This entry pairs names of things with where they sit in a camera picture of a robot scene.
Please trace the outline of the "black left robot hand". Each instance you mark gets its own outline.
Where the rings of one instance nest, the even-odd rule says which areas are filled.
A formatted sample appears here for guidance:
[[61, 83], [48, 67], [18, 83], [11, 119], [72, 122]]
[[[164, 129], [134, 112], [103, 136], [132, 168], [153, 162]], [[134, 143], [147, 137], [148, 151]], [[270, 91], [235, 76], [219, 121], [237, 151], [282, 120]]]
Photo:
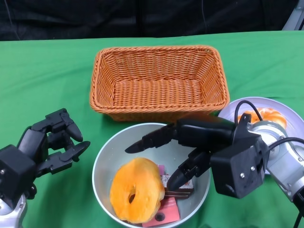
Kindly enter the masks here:
[[38, 178], [70, 168], [90, 144], [83, 140], [78, 126], [62, 108], [28, 127], [17, 147], [35, 162]]

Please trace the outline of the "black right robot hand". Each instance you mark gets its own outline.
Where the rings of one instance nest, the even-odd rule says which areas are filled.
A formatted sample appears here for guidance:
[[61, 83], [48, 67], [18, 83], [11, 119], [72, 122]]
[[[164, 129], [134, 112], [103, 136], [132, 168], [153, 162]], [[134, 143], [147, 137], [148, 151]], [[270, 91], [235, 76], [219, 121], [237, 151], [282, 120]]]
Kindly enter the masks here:
[[222, 118], [213, 121], [179, 119], [143, 136], [125, 149], [126, 153], [143, 152], [159, 148], [176, 140], [178, 144], [194, 148], [188, 158], [171, 175], [167, 190], [176, 191], [193, 177], [199, 177], [210, 168], [212, 153], [232, 144], [235, 124]]

